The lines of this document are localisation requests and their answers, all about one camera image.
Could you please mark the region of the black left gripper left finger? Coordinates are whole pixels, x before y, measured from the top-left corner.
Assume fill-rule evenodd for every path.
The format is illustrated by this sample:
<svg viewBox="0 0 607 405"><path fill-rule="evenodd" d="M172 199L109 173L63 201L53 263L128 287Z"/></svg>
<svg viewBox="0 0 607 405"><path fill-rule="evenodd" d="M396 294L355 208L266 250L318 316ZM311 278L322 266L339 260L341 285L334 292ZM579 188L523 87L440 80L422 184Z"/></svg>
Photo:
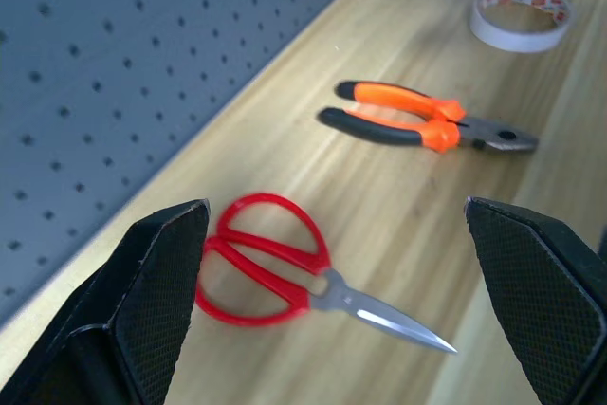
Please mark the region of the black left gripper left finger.
<svg viewBox="0 0 607 405"><path fill-rule="evenodd" d="M161 404L191 323L209 203L133 224L1 391L4 404Z"/></svg>

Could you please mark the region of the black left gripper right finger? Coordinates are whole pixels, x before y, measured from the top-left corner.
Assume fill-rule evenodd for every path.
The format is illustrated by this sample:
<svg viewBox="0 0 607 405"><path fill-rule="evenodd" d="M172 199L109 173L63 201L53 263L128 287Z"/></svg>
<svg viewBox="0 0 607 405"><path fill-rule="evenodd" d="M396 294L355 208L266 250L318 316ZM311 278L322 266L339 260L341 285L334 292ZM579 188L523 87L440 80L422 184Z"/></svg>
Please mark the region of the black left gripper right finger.
<svg viewBox="0 0 607 405"><path fill-rule="evenodd" d="M465 216L494 314L538 400L605 403L605 258L530 209L471 197Z"/></svg>

